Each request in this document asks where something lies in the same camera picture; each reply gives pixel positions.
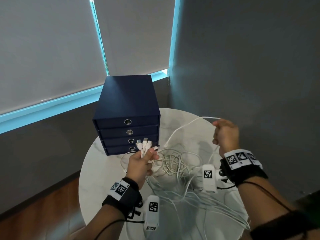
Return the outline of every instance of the person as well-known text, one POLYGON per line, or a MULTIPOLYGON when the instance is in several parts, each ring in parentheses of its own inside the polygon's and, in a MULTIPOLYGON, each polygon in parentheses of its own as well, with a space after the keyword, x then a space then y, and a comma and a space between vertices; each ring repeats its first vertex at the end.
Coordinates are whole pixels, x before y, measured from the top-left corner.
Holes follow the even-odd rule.
MULTIPOLYGON (((220 146, 219 154, 221 157, 224 157, 225 153, 240 149, 238 126, 224 119, 214 121, 213 125, 216 127, 213 144, 220 146)), ((159 159, 159 156, 153 148, 149 149, 144 158, 141 158, 141 151, 133 154, 129 159, 126 177, 135 181, 140 190, 145 183, 145 176, 152 175, 152 164, 148 161, 157 159, 159 159)), ((249 183, 242 183, 237 185, 237 187, 244 207, 249 215, 252 230, 280 219, 289 214, 289 212, 296 210, 266 178, 253 176, 245 181, 249 183), (275 201, 274 198, 270 197, 270 195, 261 190, 261 187, 257 185, 270 192, 280 203, 275 201)), ((126 217, 120 210, 114 206, 105 204, 92 221, 80 232, 76 240, 118 239, 125 219, 126 217), (110 223, 119 219, 122 219, 122 221, 118 221, 106 228, 110 223)), ((281 239, 279 238, 279 235, 281 235, 280 232, 281 231, 278 231, 273 239, 281 239)), ((312 229, 306 231, 305 234, 299 233, 289 239, 296 240, 303 238, 308 240, 320 239, 320 230, 312 229)))

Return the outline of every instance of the person's right arm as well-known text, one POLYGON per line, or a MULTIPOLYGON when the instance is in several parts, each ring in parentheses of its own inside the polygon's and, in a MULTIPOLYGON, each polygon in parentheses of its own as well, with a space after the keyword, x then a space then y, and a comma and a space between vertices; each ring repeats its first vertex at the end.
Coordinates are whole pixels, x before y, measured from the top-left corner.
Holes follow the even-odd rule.
MULTIPOLYGON (((232 122, 220 119, 214 121, 213 125, 216 127, 214 133, 213 143, 219 145, 219 154, 224 157, 224 154, 232 150, 240 149, 239 146, 239 129, 232 122)), ((248 182, 256 183, 273 196, 280 200, 285 206, 291 210, 296 210, 280 193, 270 184, 270 182, 261 177, 251 177, 247 179, 248 182)), ((282 215, 288 213, 283 206, 277 203, 274 199, 264 193, 258 186, 252 184, 241 184, 238 186, 239 194, 241 196, 244 207, 250 218, 250 225, 252 229, 257 226, 270 222, 282 215)), ((292 240, 301 239, 302 234, 297 235, 292 240)), ((308 240, 320 239, 320 230, 311 230, 308 232, 308 240)))

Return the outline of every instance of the metal ring handle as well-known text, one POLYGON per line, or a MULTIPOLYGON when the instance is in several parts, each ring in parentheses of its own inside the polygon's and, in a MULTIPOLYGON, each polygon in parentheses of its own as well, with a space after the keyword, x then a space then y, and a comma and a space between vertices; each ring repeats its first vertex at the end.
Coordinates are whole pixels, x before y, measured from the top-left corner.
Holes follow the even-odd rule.
POLYGON ((126 119, 126 120, 124 120, 124 123, 126 124, 126 125, 130 125, 131 124, 131 120, 129 120, 129 119, 126 119))

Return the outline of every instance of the person's left arm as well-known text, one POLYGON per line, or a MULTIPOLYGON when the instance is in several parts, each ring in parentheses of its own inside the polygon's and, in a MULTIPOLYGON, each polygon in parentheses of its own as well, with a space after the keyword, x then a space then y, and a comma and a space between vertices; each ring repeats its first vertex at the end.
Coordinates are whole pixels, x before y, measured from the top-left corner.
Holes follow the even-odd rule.
MULTIPOLYGON (((140 190, 146 181, 145 176, 152 175, 152 164, 148 163, 148 161, 158 159, 159 156, 153 148, 149 149, 144 158, 141 158, 141 151, 138 151, 129 158, 126 177, 135 181, 138 184, 140 190)), ((95 217, 79 233, 75 240, 117 240, 119 239, 124 222, 125 216, 122 214, 122 212, 117 208, 106 204, 102 206, 102 208, 98 211, 95 217), (117 220, 119 220, 119 222, 110 225, 112 222, 117 220)))

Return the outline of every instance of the person's left hand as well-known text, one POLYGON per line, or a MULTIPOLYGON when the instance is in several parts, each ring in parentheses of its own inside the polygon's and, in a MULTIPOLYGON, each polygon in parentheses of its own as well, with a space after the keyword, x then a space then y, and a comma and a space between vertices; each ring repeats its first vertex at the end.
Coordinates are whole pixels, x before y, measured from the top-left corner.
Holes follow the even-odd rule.
POLYGON ((159 156, 157 155, 157 151, 153 148, 150 148, 143 158, 141 158, 141 151, 134 153, 129 158, 126 177, 135 181, 139 186, 139 190, 142 189, 142 186, 146 181, 145 177, 152 175, 152 163, 148 163, 148 161, 158 159, 159 156))

